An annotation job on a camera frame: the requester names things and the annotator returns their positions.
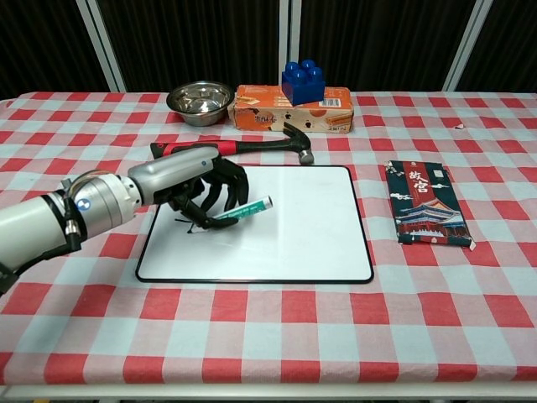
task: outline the pagoda illustration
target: pagoda illustration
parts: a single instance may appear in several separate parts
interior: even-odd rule
[[[470,236],[461,213],[436,198],[401,212],[404,215],[395,218],[399,233],[431,237]]]

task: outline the claw hammer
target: claw hammer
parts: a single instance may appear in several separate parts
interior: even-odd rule
[[[217,147],[221,155],[264,151],[294,151],[299,155],[299,162],[302,165],[313,164],[314,157],[311,153],[311,142],[308,136],[287,122],[284,123],[284,134],[288,139],[274,141],[200,140],[181,143],[152,143],[151,152],[154,158],[160,158],[181,151],[184,148],[207,145]]]

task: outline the red hammer handle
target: red hammer handle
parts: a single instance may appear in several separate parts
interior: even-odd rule
[[[165,157],[182,149],[192,147],[212,146],[217,147],[221,155],[234,155],[237,153],[237,142],[233,140],[207,140],[207,141],[187,141],[181,143],[153,143],[151,150],[154,158]]]

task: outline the black curtain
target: black curtain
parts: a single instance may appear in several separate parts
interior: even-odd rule
[[[474,2],[303,0],[300,59],[327,85],[353,91],[438,91]]]
[[[99,0],[129,91],[278,83],[278,0]]]
[[[109,91],[75,0],[0,1],[0,99]]]
[[[537,1],[494,0],[457,90],[537,92]]]

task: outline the whiteboard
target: whiteboard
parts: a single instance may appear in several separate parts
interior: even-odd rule
[[[360,283],[373,278],[349,171],[342,166],[244,166],[249,201],[274,206],[220,230],[187,233],[157,211],[136,270],[146,282]],[[197,197],[200,205],[208,190]],[[224,186],[209,210],[223,212]]]

